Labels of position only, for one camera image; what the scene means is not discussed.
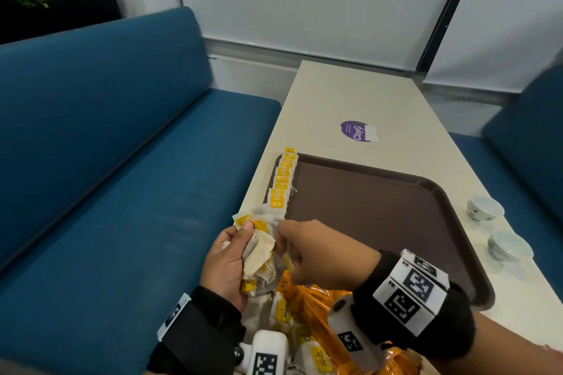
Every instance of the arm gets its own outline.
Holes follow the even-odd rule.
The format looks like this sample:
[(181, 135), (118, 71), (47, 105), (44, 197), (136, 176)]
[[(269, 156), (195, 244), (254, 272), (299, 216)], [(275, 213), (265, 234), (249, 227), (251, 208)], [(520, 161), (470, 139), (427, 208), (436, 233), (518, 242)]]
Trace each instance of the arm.
[[(207, 254), (200, 286), (152, 352), (145, 375), (233, 373), (235, 348), (245, 332), (240, 322), (247, 303), (239, 290), (242, 252), (252, 229), (252, 223), (239, 232), (230, 227), (217, 237)], [(231, 244), (223, 250), (225, 241)]]
[(450, 283), (439, 316), (418, 337), (410, 334), (372, 298), (392, 269), (383, 267), (393, 267), (398, 256), (374, 251), (318, 221), (283, 221), (277, 241), (279, 252), (289, 249), (292, 254), (295, 283), (354, 293), (356, 324), (373, 343), (390, 340), (418, 351), (443, 375), (563, 373), (556, 356), (472, 312), (467, 296), (455, 283)]

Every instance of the black sleeve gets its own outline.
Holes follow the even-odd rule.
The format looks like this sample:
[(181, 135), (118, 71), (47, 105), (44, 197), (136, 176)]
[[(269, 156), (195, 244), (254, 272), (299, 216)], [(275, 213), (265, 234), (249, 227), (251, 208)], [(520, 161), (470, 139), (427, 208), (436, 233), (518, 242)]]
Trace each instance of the black sleeve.
[(150, 355), (146, 369), (168, 375), (232, 375), (234, 350), (245, 332), (239, 310), (201, 286), (190, 297)]
[(351, 310), (360, 330), (374, 344), (391, 341), (397, 347), (410, 348), (429, 359), (449, 360), (466, 355), (475, 338), (475, 322), (463, 289), (450, 282), (438, 315), (416, 337), (372, 296), (400, 259), (395, 253), (380, 252), (377, 267), (354, 292), (355, 304)]

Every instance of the blue bench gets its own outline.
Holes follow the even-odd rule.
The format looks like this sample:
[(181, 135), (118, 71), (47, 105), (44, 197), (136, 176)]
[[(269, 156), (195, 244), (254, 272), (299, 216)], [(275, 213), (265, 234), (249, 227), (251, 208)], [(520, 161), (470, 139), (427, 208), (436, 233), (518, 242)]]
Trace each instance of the blue bench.
[(533, 80), (482, 135), (451, 134), (563, 300), (563, 66)]
[(189, 8), (0, 47), (0, 357), (139, 375), (277, 120)]

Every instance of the person's left hand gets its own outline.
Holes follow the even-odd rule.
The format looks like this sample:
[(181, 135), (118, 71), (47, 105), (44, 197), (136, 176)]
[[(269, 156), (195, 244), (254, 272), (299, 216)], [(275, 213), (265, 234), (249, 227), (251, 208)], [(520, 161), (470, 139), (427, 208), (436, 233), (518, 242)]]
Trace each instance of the person's left hand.
[[(243, 278), (243, 251), (252, 238), (254, 226), (247, 220), (236, 231), (234, 225), (223, 230), (207, 254), (199, 284), (233, 304), (242, 313), (248, 302), (248, 296), (240, 293), (240, 281)], [(230, 241), (226, 249), (223, 243)]]

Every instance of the hand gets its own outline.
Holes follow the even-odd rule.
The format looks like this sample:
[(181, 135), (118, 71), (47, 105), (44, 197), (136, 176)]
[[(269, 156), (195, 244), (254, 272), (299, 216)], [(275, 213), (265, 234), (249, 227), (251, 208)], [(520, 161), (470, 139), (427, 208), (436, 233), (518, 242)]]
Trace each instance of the hand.
[[(244, 248), (252, 237), (254, 226), (247, 221), (237, 232), (230, 226), (219, 233), (207, 254), (201, 271), (199, 284), (233, 304), (242, 313), (248, 302), (248, 296), (240, 293), (240, 281), (243, 278)], [(223, 243), (231, 244), (223, 249)]]
[(276, 251), (289, 255), (295, 270), (293, 283), (317, 284), (326, 289), (354, 292), (376, 267), (381, 254), (317, 220), (282, 221), (276, 233)]

